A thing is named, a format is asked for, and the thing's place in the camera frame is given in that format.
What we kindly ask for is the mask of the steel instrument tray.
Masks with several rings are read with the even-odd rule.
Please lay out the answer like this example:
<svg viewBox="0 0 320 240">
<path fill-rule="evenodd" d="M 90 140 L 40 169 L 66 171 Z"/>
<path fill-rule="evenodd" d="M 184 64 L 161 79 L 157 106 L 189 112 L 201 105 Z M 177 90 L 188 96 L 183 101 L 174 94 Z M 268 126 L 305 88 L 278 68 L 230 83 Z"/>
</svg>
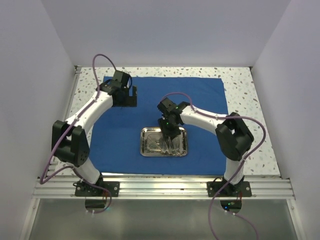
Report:
<svg viewBox="0 0 320 240">
<path fill-rule="evenodd" d="M 140 133 L 140 154 L 144 157 L 184 157 L 188 154 L 187 131 L 180 127 L 180 135 L 163 139 L 160 127 L 145 127 Z"/>
</svg>

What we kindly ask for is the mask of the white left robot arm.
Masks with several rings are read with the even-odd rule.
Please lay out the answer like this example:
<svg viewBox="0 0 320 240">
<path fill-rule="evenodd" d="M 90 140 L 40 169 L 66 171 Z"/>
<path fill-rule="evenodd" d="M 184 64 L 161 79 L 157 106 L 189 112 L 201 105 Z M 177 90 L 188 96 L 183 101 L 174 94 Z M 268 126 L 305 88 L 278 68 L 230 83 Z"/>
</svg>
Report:
<svg viewBox="0 0 320 240">
<path fill-rule="evenodd" d="M 65 121 L 57 120 L 52 126 L 51 155 L 71 167 L 92 196 L 103 193 L 101 173 L 89 159 L 87 133 L 95 122 L 112 107 L 136 107 L 137 87 L 130 74 L 116 70 L 111 79 L 97 85 L 92 97 L 74 115 Z"/>
</svg>

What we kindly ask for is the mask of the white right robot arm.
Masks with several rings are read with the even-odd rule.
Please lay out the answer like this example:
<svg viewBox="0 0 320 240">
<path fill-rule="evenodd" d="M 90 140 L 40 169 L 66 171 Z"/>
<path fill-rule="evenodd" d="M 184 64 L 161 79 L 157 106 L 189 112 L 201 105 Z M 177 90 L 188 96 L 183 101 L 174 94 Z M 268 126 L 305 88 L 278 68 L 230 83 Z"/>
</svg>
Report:
<svg viewBox="0 0 320 240">
<path fill-rule="evenodd" d="M 218 196 L 232 197 L 240 193 L 244 182 L 244 155 L 250 150 L 254 137 L 240 115 L 230 115 L 195 110 L 188 102 L 175 104 L 164 98 L 157 105 L 162 117 L 158 124 L 167 146 L 181 134 L 181 125 L 191 125 L 214 134 L 219 147 L 226 157 L 226 168 L 220 184 L 214 181 L 209 188 Z"/>
</svg>

